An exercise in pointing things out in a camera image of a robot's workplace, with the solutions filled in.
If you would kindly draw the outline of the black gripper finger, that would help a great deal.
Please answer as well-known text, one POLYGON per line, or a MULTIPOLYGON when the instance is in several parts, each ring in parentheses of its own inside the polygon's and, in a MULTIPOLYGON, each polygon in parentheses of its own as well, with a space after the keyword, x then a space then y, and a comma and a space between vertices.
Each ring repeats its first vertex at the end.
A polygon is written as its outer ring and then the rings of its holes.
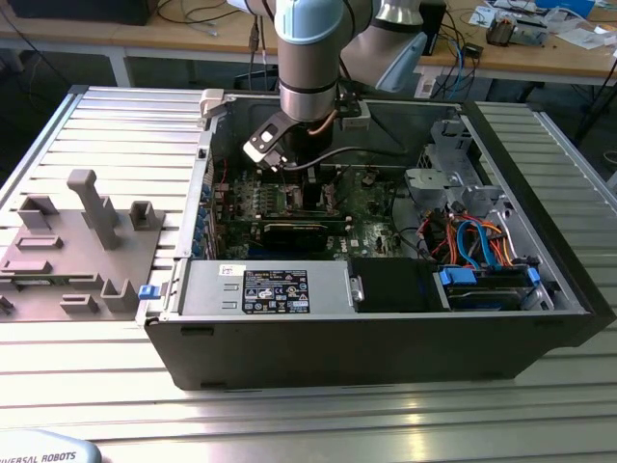
POLYGON ((320 168, 310 167, 303 177, 303 208, 317 208, 321 199, 322 183, 319 177, 320 168))

